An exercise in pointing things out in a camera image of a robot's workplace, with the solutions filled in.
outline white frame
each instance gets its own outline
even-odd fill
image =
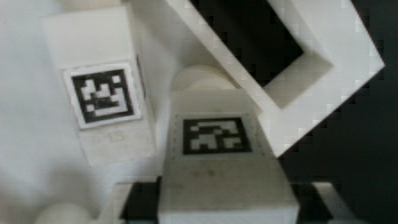
[[[109,72],[118,69],[125,70],[128,93],[130,93],[136,114],[130,116],[104,120],[104,121],[96,121],[93,123],[86,123],[84,111],[80,108],[79,97],[77,97],[77,92],[75,92],[75,85],[73,85],[72,79],[73,79],[73,77],[77,77],[80,75],[88,75],[88,74],[93,74],[98,72]],[[132,69],[132,63],[128,63],[128,62],[105,63],[100,65],[91,65],[91,66],[64,70],[66,88],[68,88],[72,106],[73,106],[75,116],[79,119],[80,129],[96,128],[104,125],[109,125],[109,124],[114,124],[114,123],[120,123],[120,122],[125,122],[130,120],[139,120],[143,118],[141,105],[139,105],[139,91],[137,91],[139,88],[136,86],[137,83],[136,83],[136,79],[134,79],[134,71],[137,71],[137,69]]]

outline white cardboard structure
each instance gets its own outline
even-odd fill
[[[269,0],[304,55],[262,89],[191,1],[166,1],[258,103],[262,125],[279,156],[384,67],[352,2]]]

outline black square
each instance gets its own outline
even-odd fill
[[[125,69],[72,77],[86,123],[136,115]]]
[[[184,120],[184,154],[251,152],[242,118]]]

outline white surface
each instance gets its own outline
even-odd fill
[[[128,79],[130,92],[136,95],[136,109],[143,112],[139,120],[127,120],[123,123],[96,127],[93,129],[77,130],[80,136],[82,148],[89,164],[93,166],[105,165],[123,160],[137,160],[155,153],[155,139],[152,133],[152,112],[146,108],[143,82],[136,61],[136,48],[132,45],[130,17],[127,7],[114,7],[100,10],[82,11],[64,15],[48,17],[43,20],[47,41],[56,65],[56,75],[70,81],[68,77],[82,72],[98,71],[104,67],[116,67],[112,62],[128,61],[127,69],[132,78]],[[82,116],[77,117],[80,127],[95,127],[86,124]]]
[[[279,156],[356,93],[384,62],[349,0],[269,0],[304,55],[262,90],[187,0],[166,0],[262,108]]]
[[[224,110],[214,110],[223,98]],[[278,159],[272,155],[251,107],[242,107],[242,90],[184,91],[173,105],[184,102],[198,108],[175,107],[169,147],[162,177],[160,223],[281,223],[297,222],[299,204]],[[242,117],[251,152],[184,155],[184,119]]]
[[[91,214],[80,206],[57,204],[43,210],[34,224],[89,224],[91,221]]]
[[[176,75],[173,91],[235,89],[228,74],[208,65],[194,65]]]

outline black background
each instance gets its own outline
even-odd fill
[[[267,64],[267,46],[262,41],[278,40],[269,38],[255,41],[265,30],[253,28],[256,23],[247,18],[263,16],[263,23],[272,23],[274,19],[263,14],[262,8],[256,10],[240,6],[237,10],[237,2],[249,5],[253,1],[263,4],[265,0],[192,0],[208,21],[214,20],[212,23],[217,24],[214,29],[219,35],[224,33],[228,36],[221,37],[242,64],[258,76],[263,73],[256,70]],[[354,5],[383,54],[386,69],[279,160],[294,182],[333,181],[352,210],[370,224],[397,224],[398,1],[356,0]],[[272,73],[265,74],[265,82],[274,76]]]

